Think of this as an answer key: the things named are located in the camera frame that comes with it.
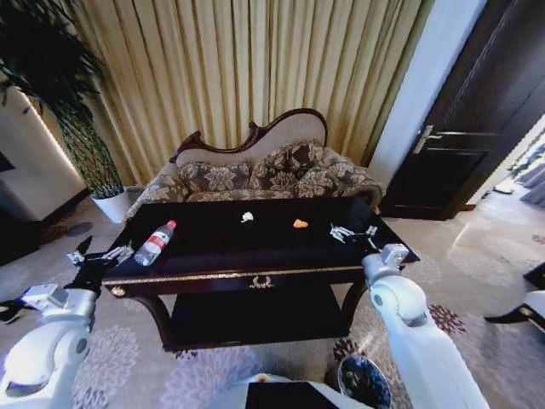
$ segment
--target white wall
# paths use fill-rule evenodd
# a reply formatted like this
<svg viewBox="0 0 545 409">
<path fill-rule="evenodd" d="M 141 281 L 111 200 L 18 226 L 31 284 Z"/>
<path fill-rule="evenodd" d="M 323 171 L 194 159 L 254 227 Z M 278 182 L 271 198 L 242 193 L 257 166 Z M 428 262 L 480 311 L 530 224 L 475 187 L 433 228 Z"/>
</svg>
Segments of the white wall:
<svg viewBox="0 0 545 409">
<path fill-rule="evenodd" d="M 42 220 L 85 186 L 53 136 L 19 91 L 0 107 L 0 151 L 14 170 L 0 172 L 0 205 L 22 220 Z"/>
<path fill-rule="evenodd" d="M 369 165 L 387 186 L 462 50 L 486 0 L 435 0 Z"/>
<path fill-rule="evenodd" d="M 525 149 L 543 130 L 545 129 L 545 114 L 532 126 L 531 130 L 520 140 L 513 151 L 499 164 L 492 175 L 486 179 L 485 183 L 479 188 L 473 197 L 468 201 L 468 205 L 476 205 L 488 190 L 492 189 L 500 181 L 509 176 L 508 168 L 517 158 L 524 153 Z"/>
</svg>

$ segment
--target potted plant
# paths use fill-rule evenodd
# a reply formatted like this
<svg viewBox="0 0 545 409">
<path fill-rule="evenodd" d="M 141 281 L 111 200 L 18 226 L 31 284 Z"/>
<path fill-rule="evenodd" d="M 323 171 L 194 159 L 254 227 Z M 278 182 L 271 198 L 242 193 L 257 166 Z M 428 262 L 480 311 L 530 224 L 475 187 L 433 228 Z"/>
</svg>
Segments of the potted plant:
<svg viewBox="0 0 545 409">
<path fill-rule="evenodd" d="M 69 6 L 74 0 L 65 2 Z M 100 61 L 71 32 L 72 21 L 55 0 L 0 0 L 0 98 L 15 87 L 56 118 L 72 162 L 96 204 L 121 222 L 129 197 L 104 141 L 96 134 L 85 98 L 95 96 Z"/>
</svg>

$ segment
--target curtain fold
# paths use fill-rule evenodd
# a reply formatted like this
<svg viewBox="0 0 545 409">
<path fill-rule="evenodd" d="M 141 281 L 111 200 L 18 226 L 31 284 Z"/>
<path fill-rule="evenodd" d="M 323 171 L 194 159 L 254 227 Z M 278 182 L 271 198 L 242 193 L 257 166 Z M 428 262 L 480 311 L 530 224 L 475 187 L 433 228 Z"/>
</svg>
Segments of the curtain fold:
<svg viewBox="0 0 545 409">
<path fill-rule="evenodd" d="M 86 0 L 71 9 L 106 66 L 97 131 L 126 184 L 188 135 L 240 145 L 248 122 L 312 107 L 365 164 L 433 0 Z"/>
</svg>

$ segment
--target floor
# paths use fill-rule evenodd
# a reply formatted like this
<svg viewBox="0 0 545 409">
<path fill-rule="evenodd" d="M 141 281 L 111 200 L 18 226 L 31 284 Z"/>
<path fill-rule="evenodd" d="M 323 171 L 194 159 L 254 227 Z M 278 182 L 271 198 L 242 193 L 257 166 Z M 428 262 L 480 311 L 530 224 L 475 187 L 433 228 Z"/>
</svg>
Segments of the floor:
<svg viewBox="0 0 545 409">
<path fill-rule="evenodd" d="M 530 324 L 492 325 L 482 317 L 519 304 L 530 288 L 522 274 L 545 258 L 545 210 L 492 193 L 476 210 L 447 222 L 389 219 L 387 223 L 420 255 L 405 274 L 426 292 L 433 317 L 460 349 L 493 408 L 542 408 L 545 401 L 545 336 Z M 29 285 L 65 284 L 75 269 L 64 257 L 94 235 L 102 251 L 121 227 L 89 199 L 55 227 L 63 232 L 39 251 L 0 268 L 0 299 Z M 339 297 L 346 287 L 339 286 Z M 25 314 L 2 328 L 0 354 L 39 325 Z M 410 402 L 387 348 L 387 334 L 365 294 L 349 338 L 232 347 L 166 354 L 151 316 L 137 302 L 103 292 L 93 345 L 74 384 L 76 408 L 205 408 L 229 383 L 256 372 L 321 381 L 346 354 L 367 354 L 387 375 L 393 407 Z"/>
</svg>

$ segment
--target dark wooden door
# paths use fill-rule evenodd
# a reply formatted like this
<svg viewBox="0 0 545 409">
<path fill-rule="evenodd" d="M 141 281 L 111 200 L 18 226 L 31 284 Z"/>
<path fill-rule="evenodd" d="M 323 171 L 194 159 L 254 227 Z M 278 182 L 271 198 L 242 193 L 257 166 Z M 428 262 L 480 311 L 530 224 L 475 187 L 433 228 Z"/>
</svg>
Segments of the dark wooden door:
<svg viewBox="0 0 545 409">
<path fill-rule="evenodd" d="M 545 2 L 488 2 L 382 213 L 453 217 L 544 112 Z"/>
</svg>

